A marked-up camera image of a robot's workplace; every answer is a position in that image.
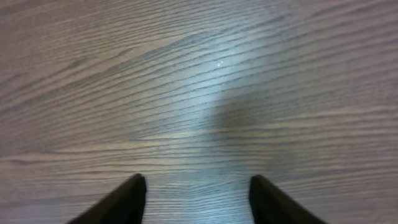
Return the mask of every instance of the white speck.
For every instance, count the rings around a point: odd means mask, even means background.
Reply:
[[[223,63],[224,63],[224,61],[219,60],[218,63],[217,63],[217,67],[220,67]]]

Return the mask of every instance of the dark wood grain streak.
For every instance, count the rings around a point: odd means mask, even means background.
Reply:
[[[330,223],[398,220],[396,0],[2,0],[0,223],[134,173],[144,223],[252,223],[262,174]]]

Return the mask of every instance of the wood grain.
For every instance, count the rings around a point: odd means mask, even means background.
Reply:
[[[144,223],[252,223],[254,174],[396,223],[397,24],[396,0],[2,0],[0,223],[138,172]]]

